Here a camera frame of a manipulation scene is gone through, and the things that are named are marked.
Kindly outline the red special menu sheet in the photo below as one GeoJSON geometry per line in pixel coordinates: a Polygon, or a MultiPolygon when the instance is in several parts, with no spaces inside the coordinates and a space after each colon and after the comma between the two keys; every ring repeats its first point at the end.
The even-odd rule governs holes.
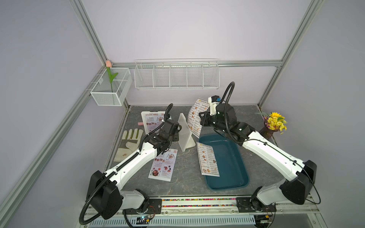
{"type": "Polygon", "coordinates": [[[148,178],[160,181],[171,181],[178,150],[169,149],[158,155],[152,164],[148,178]]]}

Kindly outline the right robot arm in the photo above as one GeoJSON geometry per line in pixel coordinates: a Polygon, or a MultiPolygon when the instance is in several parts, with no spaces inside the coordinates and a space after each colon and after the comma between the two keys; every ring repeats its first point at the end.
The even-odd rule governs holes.
{"type": "Polygon", "coordinates": [[[265,206],[286,200],[303,205],[308,201],[311,190],[316,189],[317,165],[284,152],[249,124],[239,122],[229,104],[234,87],[235,83],[231,82],[223,97],[208,99],[209,110],[199,113],[201,126],[213,127],[216,133],[255,153],[283,176],[283,180],[255,190],[250,198],[253,210],[260,211],[265,206]]]}

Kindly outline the dim sum menu sheet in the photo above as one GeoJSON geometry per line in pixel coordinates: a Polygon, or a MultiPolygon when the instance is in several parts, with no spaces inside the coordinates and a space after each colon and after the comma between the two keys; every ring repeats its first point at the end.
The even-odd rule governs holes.
{"type": "Polygon", "coordinates": [[[187,117],[187,125],[188,129],[192,132],[194,136],[200,138],[202,126],[200,124],[201,118],[199,117],[199,113],[205,112],[209,110],[209,103],[204,99],[197,99],[192,107],[190,108],[188,117],[187,117]]]}
{"type": "Polygon", "coordinates": [[[205,176],[219,177],[217,160],[212,146],[196,143],[201,174],[205,176]]]}

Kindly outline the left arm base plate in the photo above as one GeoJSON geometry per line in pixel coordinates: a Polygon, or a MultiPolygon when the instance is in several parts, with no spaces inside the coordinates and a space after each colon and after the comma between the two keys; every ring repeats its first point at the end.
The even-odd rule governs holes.
{"type": "Polygon", "coordinates": [[[150,198],[148,201],[142,203],[138,209],[126,209],[127,215],[137,214],[161,214],[162,199],[161,198],[150,198]]]}

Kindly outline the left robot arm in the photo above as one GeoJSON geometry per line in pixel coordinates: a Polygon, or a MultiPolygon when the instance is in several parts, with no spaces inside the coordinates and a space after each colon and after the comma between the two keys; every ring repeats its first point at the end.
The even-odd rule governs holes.
{"type": "Polygon", "coordinates": [[[163,122],[141,139],[130,156],[111,169],[103,173],[97,171],[91,176],[79,216],[80,225],[89,224],[98,217],[109,219],[119,210],[148,212],[151,207],[149,196],[140,189],[124,191],[123,187],[145,164],[167,152],[172,142],[178,141],[182,126],[170,118],[172,108],[173,104],[169,104],[163,122]]]}

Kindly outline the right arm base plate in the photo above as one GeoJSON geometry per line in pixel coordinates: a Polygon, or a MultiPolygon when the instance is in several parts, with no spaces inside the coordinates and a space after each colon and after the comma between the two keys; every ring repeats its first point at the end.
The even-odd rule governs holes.
{"type": "Polygon", "coordinates": [[[274,204],[264,205],[251,197],[237,197],[237,208],[239,212],[276,212],[274,204]]]}

